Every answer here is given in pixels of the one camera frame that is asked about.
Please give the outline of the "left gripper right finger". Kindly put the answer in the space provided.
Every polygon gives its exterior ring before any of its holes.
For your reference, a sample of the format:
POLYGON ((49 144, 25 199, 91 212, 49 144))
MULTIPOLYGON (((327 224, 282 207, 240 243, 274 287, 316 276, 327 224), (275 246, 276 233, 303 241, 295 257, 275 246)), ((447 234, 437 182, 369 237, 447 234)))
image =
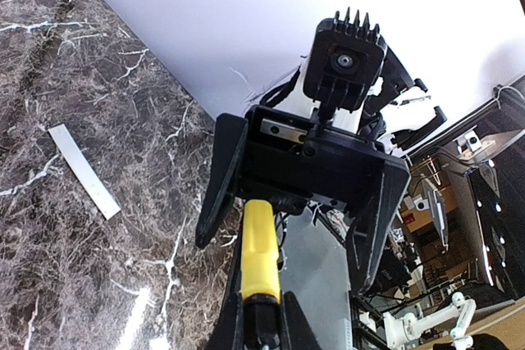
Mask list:
POLYGON ((284 350, 321 350, 316 335, 293 292, 281 297, 280 339, 284 350))

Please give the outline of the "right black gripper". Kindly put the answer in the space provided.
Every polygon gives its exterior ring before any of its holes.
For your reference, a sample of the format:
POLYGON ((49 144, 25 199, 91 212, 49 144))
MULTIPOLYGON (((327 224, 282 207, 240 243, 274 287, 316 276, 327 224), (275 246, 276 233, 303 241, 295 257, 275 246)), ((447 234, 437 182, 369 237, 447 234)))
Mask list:
POLYGON ((380 143, 276 109, 254 106, 245 118, 217 118, 196 246, 210 244, 236 193, 294 215, 320 202, 354 217, 345 237, 350 291, 365 294, 409 185, 406 162, 380 143))

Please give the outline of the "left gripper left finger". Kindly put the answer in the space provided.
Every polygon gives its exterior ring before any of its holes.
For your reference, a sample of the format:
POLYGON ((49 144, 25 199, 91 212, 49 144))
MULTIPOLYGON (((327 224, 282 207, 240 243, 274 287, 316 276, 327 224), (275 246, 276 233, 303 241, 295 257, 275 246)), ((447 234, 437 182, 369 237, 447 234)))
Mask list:
POLYGON ((219 317, 207 343, 211 350, 244 349, 244 307, 240 294, 242 239, 237 239, 219 317))

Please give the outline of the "yellow handled screwdriver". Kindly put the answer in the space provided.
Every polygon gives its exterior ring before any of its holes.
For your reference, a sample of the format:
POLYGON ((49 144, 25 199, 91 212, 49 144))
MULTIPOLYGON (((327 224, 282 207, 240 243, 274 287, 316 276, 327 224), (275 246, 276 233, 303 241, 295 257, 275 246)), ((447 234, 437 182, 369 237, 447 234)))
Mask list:
POLYGON ((278 349, 281 284, 279 248, 272 205, 249 200, 244 205, 240 261, 244 345, 247 349, 278 349))

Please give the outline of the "white battery compartment cover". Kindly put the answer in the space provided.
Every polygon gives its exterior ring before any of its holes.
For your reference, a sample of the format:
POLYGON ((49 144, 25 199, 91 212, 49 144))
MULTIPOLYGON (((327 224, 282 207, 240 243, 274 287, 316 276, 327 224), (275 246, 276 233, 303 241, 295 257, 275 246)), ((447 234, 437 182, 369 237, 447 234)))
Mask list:
POLYGON ((66 126, 54 126, 48 133, 97 209, 106 220, 113 218, 121 208, 99 179, 66 126))

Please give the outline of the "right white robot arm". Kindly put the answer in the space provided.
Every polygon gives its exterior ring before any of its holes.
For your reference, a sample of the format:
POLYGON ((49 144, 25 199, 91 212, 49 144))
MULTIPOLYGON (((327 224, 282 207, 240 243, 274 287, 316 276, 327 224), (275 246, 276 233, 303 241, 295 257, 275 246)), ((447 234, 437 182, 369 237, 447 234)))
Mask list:
POLYGON ((195 230, 205 248, 236 198, 263 200, 276 212, 298 215, 309 202, 345 212, 350 287, 366 293, 376 277, 387 230, 409 185, 403 159, 387 154, 375 128, 380 111, 421 80, 412 79, 388 51, 381 92, 365 101, 367 135, 338 129, 320 116, 304 118, 266 105, 245 116, 219 115, 209 184, 195 230))

